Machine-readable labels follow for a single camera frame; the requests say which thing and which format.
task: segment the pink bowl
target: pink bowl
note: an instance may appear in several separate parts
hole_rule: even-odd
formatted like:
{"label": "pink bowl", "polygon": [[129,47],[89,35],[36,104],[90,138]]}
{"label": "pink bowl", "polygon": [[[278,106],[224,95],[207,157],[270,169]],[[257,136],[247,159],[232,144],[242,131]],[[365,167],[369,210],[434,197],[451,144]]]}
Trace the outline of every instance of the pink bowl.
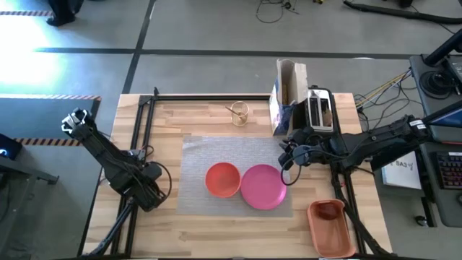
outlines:
{"label": "pink bowl", "polygon": [[281,173],[270,165],[255,165],[248,169],[240,185],[244,200],[256,209],[274,209],[281,204],[286,190]]}

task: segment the computer monitor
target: computer monitor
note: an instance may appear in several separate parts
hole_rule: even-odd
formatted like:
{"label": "computer monitor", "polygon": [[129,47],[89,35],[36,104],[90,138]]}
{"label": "computer monitor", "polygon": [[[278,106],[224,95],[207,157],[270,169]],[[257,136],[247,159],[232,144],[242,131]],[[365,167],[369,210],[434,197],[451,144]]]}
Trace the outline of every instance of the computer monitor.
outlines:
{"label": "computer monitor", "polygon": [[462,101],[449,105],[425,117],[424,123],[433,126],[462,128]]}

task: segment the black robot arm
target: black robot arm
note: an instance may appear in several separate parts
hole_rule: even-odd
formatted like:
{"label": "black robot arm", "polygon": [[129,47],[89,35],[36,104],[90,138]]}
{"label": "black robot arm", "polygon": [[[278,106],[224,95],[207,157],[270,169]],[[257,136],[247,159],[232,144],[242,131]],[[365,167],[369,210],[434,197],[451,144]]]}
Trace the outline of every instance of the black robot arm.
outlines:
{"label": "black robot arm", "polygon": [[390,161],[400,158],[429,139],[425,125],[413,116],[404,116],[392,124],[361,134],[337,133],[316,142],[310,140],[312,134],[308,126],[295,130],[284,141],[285,153],[279,157],[284,170],[289,170],[295,162],[301,166],[330,164],[337,172],[348,172],[368,157],[390,154]]}
{"label": "black robot arm", "polygon": [[102,165],[114,191],[127,199],[133,198],[145,212],[158,207],[167,198],[155,183],[162,175],[160,166],[145,162],[144,157],[140,158],[135,152],[120,151],[97,130],[90,112],[77,108],[62,123],[62,130],[82,143]]}

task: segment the wooden table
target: wooden table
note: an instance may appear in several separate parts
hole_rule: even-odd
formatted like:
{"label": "wooden table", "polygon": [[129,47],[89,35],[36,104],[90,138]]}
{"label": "wooden table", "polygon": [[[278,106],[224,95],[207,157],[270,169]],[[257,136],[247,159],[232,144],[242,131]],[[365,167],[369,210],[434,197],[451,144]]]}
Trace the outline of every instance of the wooden table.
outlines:
{"label": "wooden table", "polygon": [[[361,127],[351,93],[335,94],[343,133],[360,133]],[[115,116],[111,140],[121,150],[130,146],[139,95],[122,95]],[[139,210],[132,257],[317,257],[311,241],[306,210],[317,199],[334,198],[327,165],[303,168],[291,187],[293,217],[217,217],[175,213],[180,180],[183,137],[244,136],[270,137],[268,103],[248,101],[250,113],[244,127],[232,125],[225,105],[231,101],[156,102],[149,143],[155,148],[148,160],[163,163],[172,174],[170,198],[151,212]],[[143,136],[141,124],[139,136]],[[352,175],[360,218],[385,250],[391,251],[388,233],[373,177],[357,171]],[[158,184],[167,190],[164,174]],[[107,234],[117,216],[120,196],[103,182],[93,208],[84,252],[94,249]],[[352,224],[350,238],[356,245]],[[121,239],[120,251],[125,246]]]}

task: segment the white paper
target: white paper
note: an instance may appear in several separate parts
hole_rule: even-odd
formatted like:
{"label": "white paper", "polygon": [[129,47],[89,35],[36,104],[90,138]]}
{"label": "white paper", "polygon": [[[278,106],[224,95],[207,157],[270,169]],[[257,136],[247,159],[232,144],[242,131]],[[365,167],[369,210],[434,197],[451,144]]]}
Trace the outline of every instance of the white paper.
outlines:
{"label": "white paper", "polygon": [[382,177],[385,185],[422,189],[414,152],[410,152],[384,166],[382,168]]}

